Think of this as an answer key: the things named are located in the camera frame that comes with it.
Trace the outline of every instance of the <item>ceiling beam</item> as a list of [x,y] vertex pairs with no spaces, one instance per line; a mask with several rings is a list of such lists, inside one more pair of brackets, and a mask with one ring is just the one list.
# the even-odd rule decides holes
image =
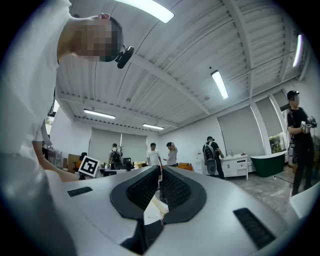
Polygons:
[[246,21],[241,13],[241,10],[235,0],[222,0],[226,8],[228,9],[231,17],[233,18],[234,24],[239,32],[240,39],[244,50],[244,56],[246,61],[246,68],[250,72],[248,73],[248,92],[249,98],[253,95],[253,72],[254,69],[254,55],[251,47],[251,41],[249,32],[247,29]]
[[154,74],[158,78],[165,81],[167,84],[171,85],[177,91],[179,91],[180,93],[182,93],[186,97],[188,97],[194,104],[196,104],[200,109],[202,109],[207,115],[210,115],[210,112],[207,109],[207,107],[202,102],[200,102],[200,100],[197,99],[192,93],[190,93],[180,82],[178,82],[176,79],[174,79],[167,72],[163,71],[158,66],[152,64],[150,61],[140,57],[137,54],[134,54],[131,57],[130,61],[131,61],[131,63],[145,69],[146,71]]
[[119,114],[134,116],[134,117],[141,118],[143,120],[148,121],[150,123],[150,125],[166,125],[166,126],[170,126],[170,127],[174,127],[174,128],[178,127],[178,125],[174,122],[169,122],[169,121],[166,121],[166,120],[163,120],[163,119],[151,116],[151,115],[136,112],[136,111],[126,109],[123,107],[110,105],[110,104],[103,103],[100,101],[95,101],[95,100],[87,99],[87,98],[81,99],[80,97],[65,94],[65,93],[59,93],[58,97],[62,101],[82,105],[84,109],[95,108],[95,109],[98,109],[101,111],[105,111],[106,113],[109,113],[109,114],[119,113]]
[[[230,101],[229,104],[221,104],[220,106],[218,106],[216,108],[216,110],[210,114],[210,116],[217,116],[217,117],[221,117],[224,116],[228,113],[234,112],[238,109],[241,109],[245,106],[247,106],[248,104],[250,104],[250,101],[254,101],[257,102],[259,100],[262,100],[263,98],[267,97],[269,94],[275,94],[278,91],[280,91],[283,87],[284,87],[284,83],[291,80],[294,77],[297,77],[299,75],[299,72],[296,71],[294,73],[294,75],[292,75],[291,77],[286,78],[283,82],[280,81],[279,78],[277,78],[277,80],[269,82],[265,85],[259,86],[258,88],[253,90],[253,94],[252,94],[252,99],[250,99],[248,97],[248,94],[246,94],[247,96],[244,95],[240,95],[237,98],[234,98],[233,101]],[[163,135],[169,132],[172,132],[176,129],[180,129],[183,128],[184,126],[190,125],[194,122],[197,122],[201,119],[207,118],[208,116],[204,116],[202,115],[198,115],[198,116],[193,116],[191,118],[189,118],[188,120],[180,123],[178,128],[170,128],[170,129],[165,129],[163,131],[159,132],[159,135]]]
[[293,45],[292,44],[292,41],[293,41],[292,21],[291,21],[290,17],[288,16],[288,14],[286,14],[284,11],[282,12],[282,18],[283,18],[283,23],[284,23],[284,38],[285,38],[284,53],[283,54],[285,55],[285,57],[282,60],[281,70],[279,73],[279,78],[280,78],[281,82],[284,81],[285,76],[287,74],[289,60],[292,57],[292,55],[289,53],[291,52],[291,48]]
[[124,127],[116,124],[109,124],[107,122],[96,121],[86,118],[75,117],[74,121],[83,122],[89,124],[97,129],[117,132],[117,133],[125,133],[125,134],[134,134],[134,135],[157,135],[157,132],[149,131],[149,130],[141,130],[136,128]]

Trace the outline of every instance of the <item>white shirt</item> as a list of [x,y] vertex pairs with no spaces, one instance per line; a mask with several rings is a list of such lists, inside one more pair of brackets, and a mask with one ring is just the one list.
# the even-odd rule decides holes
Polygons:
[[146,158],[149,158],[150,159],[150,166],[159,166],[160,165],[160,162],[159,162],[159,158],[160,157],[160,153],[158,150],[149,150],[147,153],[146,153]]
[[166,164],[168,166],[173,166],[177,163],[177,154],[178,154],[178,150],[170,150],[168,153],[168,161],[166,162]]
[[18,32],[0,74],[0,152],[32,158],[32,141],[42,141],[41,125],[51,108],[57,77],[57,48],[71,17],[68,0],[47,1]]

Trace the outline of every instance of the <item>floor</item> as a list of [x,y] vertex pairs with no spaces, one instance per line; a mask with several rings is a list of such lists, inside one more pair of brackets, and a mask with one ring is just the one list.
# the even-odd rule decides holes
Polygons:
[[245,177],[232,177],[227,180],[285,216],[294,177],[292,169],[285,166],[283,172],[275,177],[260,177],[256,173],[250,173],[248,180]]

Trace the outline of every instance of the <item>fluorescent light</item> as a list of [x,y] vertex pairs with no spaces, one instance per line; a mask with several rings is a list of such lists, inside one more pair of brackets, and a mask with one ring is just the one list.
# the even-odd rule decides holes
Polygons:
[[218,70],[216,70],[213,73],[211,73],[211,76],[212,76],[213,80],[215,81],[216,85],[218,86],[218,89],[222,95],[222,98],[224,100],[229,98],[225,83],[221,77],[220,72]]
[[168,23],[175,15],[153,0],[116,0],[118,2],[136,7],[152,16],[156,17],[163,23]]
[[294,67],[300,61],[301,50],[302,50],[302,34],[298,35],[298,43],[296,45],[295,57],[294,57],[294,61],[293,61]]
[[104,118],[110,118],[110,119],[116,118],[114,115],[104,114],[104,113],[100,113],[100,112],[96,112],[96,111],[91,111],[88,109],[85,109],[84,112],[87,114],[96,115],[96,116],[104,117]]
[[158,129],[158,130],[163,130],[163,129],[164,129],[163,127],[155,126],[155,125],[150,125],[150,124],[146,124],[146,123],[145,123],[143,126],[144,126],[144,127],[153,128],[153,129]]

